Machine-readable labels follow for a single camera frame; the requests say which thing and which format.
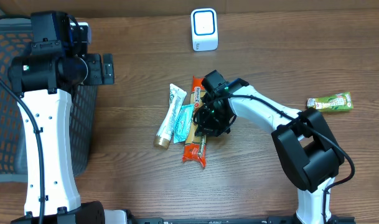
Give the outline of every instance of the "wooden table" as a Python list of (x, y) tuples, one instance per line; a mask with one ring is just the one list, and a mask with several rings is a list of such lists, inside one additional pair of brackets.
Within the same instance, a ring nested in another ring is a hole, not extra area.
[[(192, 50), (189, 16), (87, 21), (90, 51), (114, 55), (116, 83), (99, 87), (90, 160), (76, 178), (82, 202), (129, 208), (137, 217), (292, 215), (296, 188), (271, 136), (247, 120), (209, 139), (205, 169), (182, 163), (182, 144), (152, 146), (169, 84), (190, 91), (193, 75), (217, 69), (298, 109), (308, 97), (351, 91), (354, 110), (325, 115), (357, 168), (332, 190), (331, 210), (379, 223), (379, 10), (218, 15), (218, 49), (201, 53)], [(349, 171), (342, 165), (338, 179)], [(0, 184), (0, 223), (23, 214), (26, 187)]]

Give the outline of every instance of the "cable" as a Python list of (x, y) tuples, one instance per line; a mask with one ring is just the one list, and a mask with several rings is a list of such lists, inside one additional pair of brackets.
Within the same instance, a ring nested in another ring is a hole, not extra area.
[(74, 46), (73, 55), (78, 55), (80, 51), (82, 50), (82, 40), (83, 40), (82, 32), (80, 30), (80, 26), (78, 25), (76, 18), (69, 14), (67, 15), (67, 17), (76, 25), (76, 28), (77, 28), (78, 40), (77, 40), (77, 44)]
[(30, 19), (30, 16), (23, 16), (23, 15), (2, 15), (0, 16), (1, 19)]
[(12, 90), (0, 79), (0, 85), (3, 87), (8, 94), (10, 94), (23, 108), (23, 110), (27, 113), (31, 123), (33, 124), (33, 129), (35, 133), (35, 139), (37, 140), (37, 148), (39, 150), (39, 171), (40, 171), (40, 214), (39, 214), (39, 224), (43, 223), (44, 219), (44, 208), (45, 208), (45, 185), (44, 185), (44, 156), (42, 151), (42, 144), (41, 144), (41, 138), (40, 138), (40, 130), (37, 125), (37, 122), (35, 122), (35, 119), (33, 117), (33, 114), (30, 112), (29, 108), (26, 106), (26, 104), (17, 97)]
[[(285, 112), (277, 109), (276, 107), (274, 107), (273, 105), (271, 105), (270, 103), (268, 103), (267, 101), (261, 99), (261, 98), (258, 98), (258, 97), (255, 97), (255, 96), (252, 96), (252, 95), (227, 95), (227, 96), (222, 96), (222, 97), (219, 97), (215, 100), (212, 100), (204, 105), (202, 105), (194, 114), (194, 123), (195, 124), (198, 124), (196, 118), (197, 118), (197, 115), (199, 113), (200, 110), (210, 106), (212, 103), (216, 102), (216, 101), (219, 101), (219, 100), (226, 100), (226, 99), (229, 99), (229, 98), (247, 98), (247, 99), (251, 99), (251, 100), (256, 100), (256, 101), (259, 101), (261, 103), (263, 103), (264, 105), (268, 106), (269, 108), (271, 108), (273, 111), (277, 112), (277, 114), (291, 120), (291, 121), (294, 121), (295, 118), (293, 117), (290, 117), (289, 115), (287, 115)], [(325, 141), (327, 141), (329, 144), (331, 144), (334, 148), (336, 148), (336, 150), (338, 150), (341, 154), (343, 154), (343, 156), (345, 157), (345, 159), (349, 162), (350, 164), (350, 167), (351, 167), (351, 172), (350, 172), (350, 175), (342, 180), (339, 180), (339, 181), (336, 181), (334, 182), (333, 184), (330, 184), (328, 185), (325, 189), (324, 189), (324, 194), (323, 194), (323, 205), (322, 205), (322, 216), (323, 216), (323, 219), (324, 219), (324, 223), (326, 224), (326, 195), (329, 194), (329, 190), (332, 188), (332, 187), (335, 187), (337, 185), (340, 185), (340, 184), (344, 184), (346, 183), (347, 181), (351, 180), (352, 177), (354, 177), (355, 175), (355, 165), (351, 159), (351, 157), (340, 147), (338, 146), (336, 143), (334, 143), (332, 140), (330, 140), (329, 138), (327, 138), (326, 136), (324, 136), (323, 134), (319, 133), (318, 131), (316, 131), (315, 129), (313, 129), (312, 127), (302, 123), (302, 122), (299, 122), (301, 125), (303, 125), (305, 128), (307, 128), (310, 132), (312, 132), (313, 134), (315, 134), (316, 136), (324, 139)]]

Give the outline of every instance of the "green packet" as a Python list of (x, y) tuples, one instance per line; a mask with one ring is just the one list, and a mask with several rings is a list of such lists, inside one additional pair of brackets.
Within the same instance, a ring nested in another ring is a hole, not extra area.
[(187, 139), (190, 131), (190, 124), (192, 123), (192, 114), (194, 109), (195, 105), (193, 104), (181, 106), (181, 110), (179, 111), (177, 122), (174, 127), (174, 144)]
[(309, 98), (308, 108), (315, 108), (321, 112), (326, 111), (348, 111), (353, 108), (350, 92), (339, 93), (333, 96), (321, 98)]

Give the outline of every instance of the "mesh basket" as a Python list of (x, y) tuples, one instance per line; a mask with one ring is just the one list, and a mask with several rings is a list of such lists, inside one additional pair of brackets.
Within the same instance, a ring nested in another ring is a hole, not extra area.
[[(32, 38), (29, 20), (0, 21), (0, 78), (8, 86), (11, 86), (7, 78), (9, 65), (15, 56), (30, 52)], [(79, 86), (72, 99), (70, 146), (74, 175), (87, 167), (96, 91), (96, 86)], [(0, 87), (0, 174), (27, 174), (24, 135), (17, 103)]]

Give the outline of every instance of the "gold tube cap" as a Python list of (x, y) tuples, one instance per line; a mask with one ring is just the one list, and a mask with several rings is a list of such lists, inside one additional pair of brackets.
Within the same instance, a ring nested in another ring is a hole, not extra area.
[(153, 141), (153, 144), (156, 146), (156, 147), (160, 147), (160, 148), (163, 148), (163, 149), (167, 149), (169, 147), (169, 144), (170, 144), (170, 141), (165, 139), (165, 138), (162, 138), (160, 136), (156, 136), (154, 138), (154, 141)]

